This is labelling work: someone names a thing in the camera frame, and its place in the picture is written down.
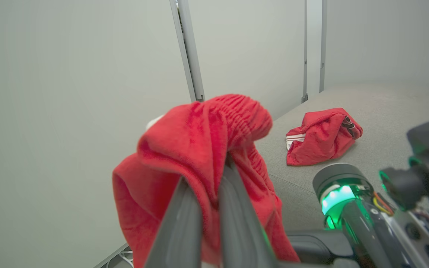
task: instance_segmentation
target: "crumpled red clothing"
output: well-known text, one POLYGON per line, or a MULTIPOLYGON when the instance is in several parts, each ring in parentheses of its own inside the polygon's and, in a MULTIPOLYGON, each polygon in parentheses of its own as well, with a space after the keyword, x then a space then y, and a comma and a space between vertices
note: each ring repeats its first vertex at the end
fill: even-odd
POLYGON ((286 134, 287 165, 309 166, 339 158, 362 134, 362 127, 343 108, 307 112, 302 125, 286 134))
POLYGON ((271 127, 271 116, 259 102, 224 95, 175 107, 147 130, 137 152, 112 177, 120 226, 136 268, 148 257, 180 175, 201 205, 201 258, 220 263, 218 187, 228 151, 277 258, 299 261, 283 228, 282 202, 254 146, 271 127))

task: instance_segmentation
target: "gray fabric surface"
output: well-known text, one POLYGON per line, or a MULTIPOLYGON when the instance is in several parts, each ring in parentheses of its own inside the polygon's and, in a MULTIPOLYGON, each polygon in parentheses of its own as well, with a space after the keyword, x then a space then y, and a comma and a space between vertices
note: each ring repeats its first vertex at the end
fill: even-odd
POLYGON ((401 85, 347 85, 330 88, 276 121, 256 147, 264 158, 276 193, 283 201, 286 230, 322 228, 322 212, 312 179, 332 163, 358 167, 377 191, 378 170, 407 168, 411 156, 406 132, 429 121, 429 89, 401 85), (306 112, 344 108, 363 128, 363 136, 341 158, 313 166, 286 165, 286 133, 299 127, 306 112))

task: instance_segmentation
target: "white wall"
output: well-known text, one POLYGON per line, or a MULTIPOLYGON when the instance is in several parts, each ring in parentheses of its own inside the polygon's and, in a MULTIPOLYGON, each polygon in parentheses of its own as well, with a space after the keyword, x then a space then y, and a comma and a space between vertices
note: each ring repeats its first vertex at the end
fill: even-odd
POLYGON ((0 268, 123 246, 112 170, 189 102, 169 1, 0 1, 0 268))
POLYGON ((307 0, 307 93, 319 93, 320 47, 322 41, 322 0, 307 0))
POLYGON ((241 93, 274 119, 301 102, 304 0, 189 0, 206 99, 241 93))
POLYGON ((362 82, 429 86, 429 0, 328 2, 325 88, 362 82))

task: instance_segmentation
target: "yellow wire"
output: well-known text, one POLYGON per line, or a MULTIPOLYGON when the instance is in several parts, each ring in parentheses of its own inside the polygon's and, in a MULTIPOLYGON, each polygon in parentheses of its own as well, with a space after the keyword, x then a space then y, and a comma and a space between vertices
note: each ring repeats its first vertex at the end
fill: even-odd
POLYGON ((381 205, 378 204, 376 197, 373 198, 373 204, 375 204, 375 207, 378 207, 378 209, 380 209, 382 212, 385 212, 391 216, 391 213, 388 210, 384 209, 381 205))

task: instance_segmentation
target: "orange wire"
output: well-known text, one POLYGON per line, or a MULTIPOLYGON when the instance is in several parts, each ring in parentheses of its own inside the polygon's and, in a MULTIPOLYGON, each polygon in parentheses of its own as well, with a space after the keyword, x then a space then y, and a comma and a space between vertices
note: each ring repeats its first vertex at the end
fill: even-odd
POLYGON ((390 206, 387 205, 385 201, 383 201, 383 199, 381 199, 376 192, 373 192, 373 194, 375 195, 376 199, 380 201, 380 203, 382 203, 382 206, 384 206, 388 210, 388 212, 390 212, 393 215, 394 213, 393 213, 393 210, 390 208, 390 206))

